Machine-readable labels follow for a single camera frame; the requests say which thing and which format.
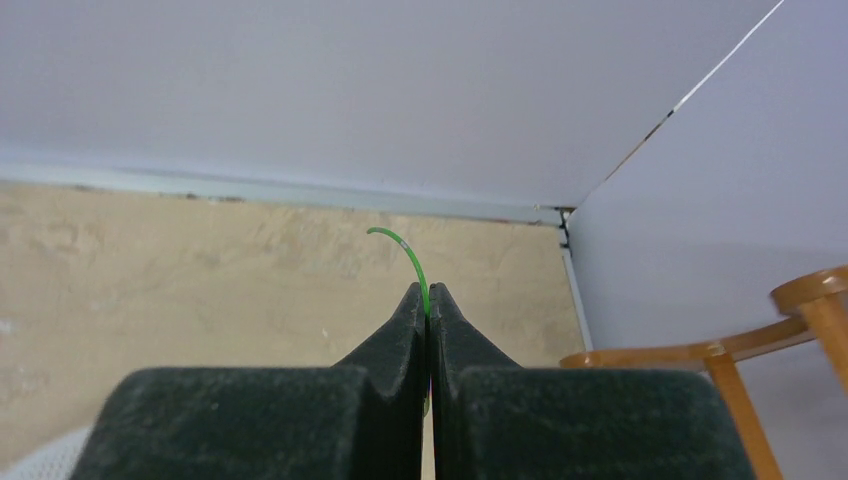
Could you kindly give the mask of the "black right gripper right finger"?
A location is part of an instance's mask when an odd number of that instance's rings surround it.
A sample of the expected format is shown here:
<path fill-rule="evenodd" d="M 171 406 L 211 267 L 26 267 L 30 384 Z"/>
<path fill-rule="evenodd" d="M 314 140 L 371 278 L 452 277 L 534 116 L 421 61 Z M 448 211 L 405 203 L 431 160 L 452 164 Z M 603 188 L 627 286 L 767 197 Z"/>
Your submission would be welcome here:
<path fill-rule="evenodd" d="M 440 479 L 751 479 L 718 391 L 675 370 L 525 368 L 430 288 Z"/>

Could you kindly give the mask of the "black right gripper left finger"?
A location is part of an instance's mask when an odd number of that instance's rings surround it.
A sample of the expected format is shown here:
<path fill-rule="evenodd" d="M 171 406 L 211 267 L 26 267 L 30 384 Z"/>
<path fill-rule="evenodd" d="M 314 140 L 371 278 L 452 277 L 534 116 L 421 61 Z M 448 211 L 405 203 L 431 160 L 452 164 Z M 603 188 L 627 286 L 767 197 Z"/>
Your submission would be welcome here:
<path fill-rule="evenodd" d="M 162 367 L 107 398 L 75 479 L 417 479 L 427 385 L 412 284 L 329 367 Z"/>

